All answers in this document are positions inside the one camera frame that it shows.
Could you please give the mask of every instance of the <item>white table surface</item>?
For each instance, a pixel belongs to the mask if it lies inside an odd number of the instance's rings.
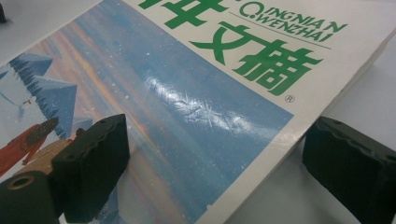
[[[97,0],[0,2],[10,20],[9,24],[0,26],[1,66],[43,39],[43,34],[73,20]],[[381,2],[396,3],[395,0]],[[383,145],[396,149],[395,87],[396,38],[393,37],[375,64],[324,115],[339,119]],[[300,146],[288,156],[229,222],[359,223],[306,171],[301,152]]]

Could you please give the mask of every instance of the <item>registered trademark symbol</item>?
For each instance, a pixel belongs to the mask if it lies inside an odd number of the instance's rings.
[[[285,97],[285,101],[286,101],[287,103],[293,103],[295,99],[296,99],[296,98],[295,98],[294,96],[292,96],[292,95],[287,95],[287,96]]]

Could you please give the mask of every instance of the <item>magazine cover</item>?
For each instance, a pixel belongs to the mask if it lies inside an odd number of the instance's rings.
[[[131,159],[97,221],[225,222],[379,55],[394,9],[105,0],[0,68],[0,181],[125,114]]]

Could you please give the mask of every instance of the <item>black object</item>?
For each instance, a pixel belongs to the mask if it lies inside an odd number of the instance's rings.
[[[3,6],[0,3],[0,23],[6,23],[6,15],[4,14]]]
[[[308,130],[303,162],[361,223],[391,223],[396,212],[396,152],[334,119]]]
[[[55,158],[52,172],[27,172],[0,185],[0,223],[89,222],[98,215],[129,160],[124,115],[102,119]]]

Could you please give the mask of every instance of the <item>painted sky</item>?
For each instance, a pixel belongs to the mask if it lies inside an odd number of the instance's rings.
[[[78,84],[75,116],[124,113],[131,161],[121,214],[197,220],[291,119],[121,1],[105,0],[29,50]]]

